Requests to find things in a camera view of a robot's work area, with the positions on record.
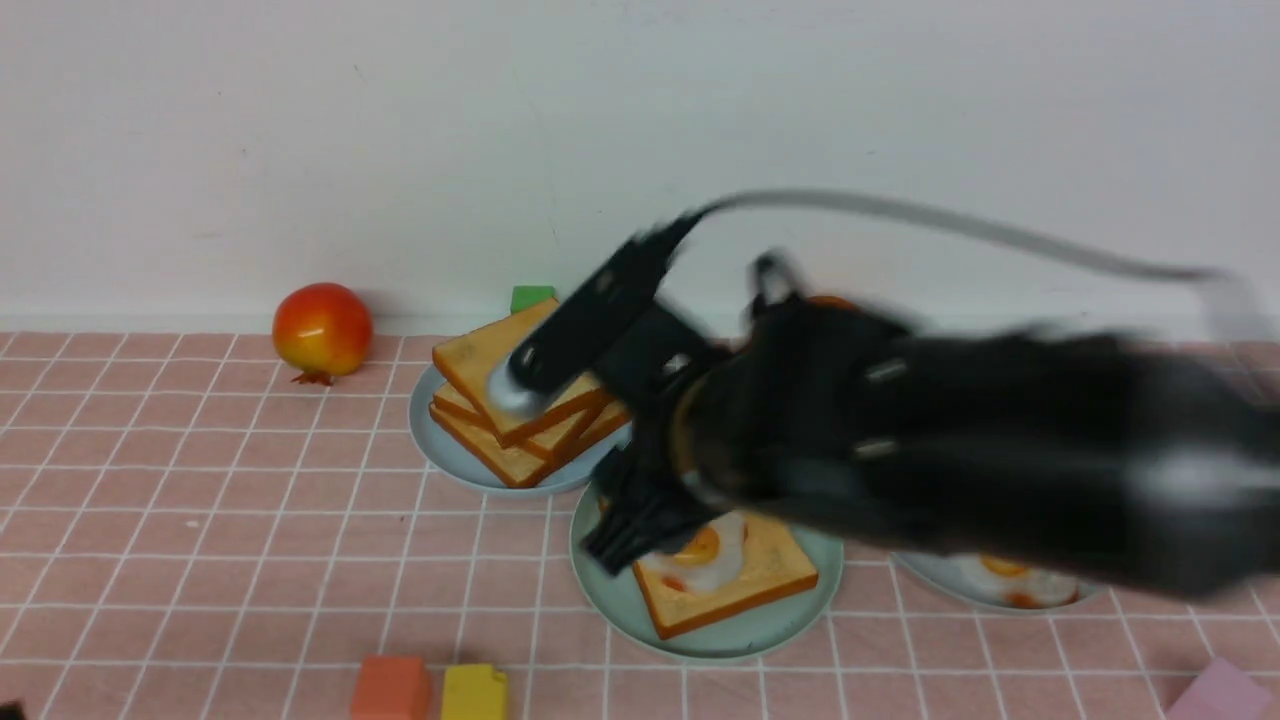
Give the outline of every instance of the robotic arm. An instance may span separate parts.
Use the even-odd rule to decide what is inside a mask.
[[[1185,600],[1280,566],[1275,415],[1208,368],[1112,334],[923,337],[806,301],[773,255],[731,351],[655,299],[707,214],[631,238],[490,378],[517,414],[582,372],[631,410],[582,542],[608,573],[736,507]]]

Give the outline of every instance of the stacked toast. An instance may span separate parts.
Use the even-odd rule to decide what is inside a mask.
[[[489,402],[489,374],[557,305],[554,299],[544,300],[431,351],[447,380],[431,398],[431,418],[512,488],[538,486],[630,420],[622,404],[589,374],[532,420],[513,418]]]

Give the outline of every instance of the plate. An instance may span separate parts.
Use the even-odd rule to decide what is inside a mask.
[[[818,568],[818,587],[762,605],[691,633],[663,641],[653,628],[640,585],[630,570],[611,578],[579,543],[600,519],[594,486],[573,510],[570,559],[591,605],[620,633],[640,646],[699,665],[735,665],[778,650],[808,630],[831,605],[845,569],[845,543],[805,528],[791,527],[800,547]]]
[[[631,438],[630,423],[622,425],[609,437],[589,447],[585,452],[573,459],[559,470],[556,470],[547,479],[531,488],[507,487],[498,475],[494,475],[484,462],[471,455],[471,451],[462,447],[453,439],[444,428],[431,418],[428,410],[431,405],[431,396],[444,384],[444,375],[429,365],[413,387],[413,393],[408,398],[408,432],[413,436],[413,443],[422,455],[444,474],[454,480],[493,495],[539,497],[558,495],[576,489],[586,484],[591,477],[591,468],[604,457],[609,448],[617,445],[626,445]]]
[[[965,579],[960,568],[957,568],[956,564],[948,557],[927,555],[923,552],[895,552],[893,560],[934,591],[988,612],[1007,615],[1048,615],[1051,612],[1066,610],[1068,607],[1078,607],[1080,603],[1089,602],[1094,597],[1107,592],[1103,585],[1082,582],[1080,598],[1075,602],[1044,609],[1014,607],[1012,605],[996,602],[983,596],[983,593],[978,591],[973,583]]]

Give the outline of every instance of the pomegranate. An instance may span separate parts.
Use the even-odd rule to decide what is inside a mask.
[[[289,293],[275,310],[271,341],[288,365],[302,372],[293,382],[333,386],[355,373],[369,355],[374,319],[355,292],[338,283],[308,284]]]

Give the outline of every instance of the grid pattern tablecloth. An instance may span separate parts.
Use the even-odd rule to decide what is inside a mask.
[[[1211,653],[1280,692],[1274,584],[987,616],[855,544],[796,643],[672,664],[586,606],[576,495],[483,498],[424,466],[406,407],[435,340],[380,337],[325,391],[262,336],[0,334],[0,701],[343,719],[374,652],[424,656],[436,688],[493,662],[513,719],[1143,720]]]

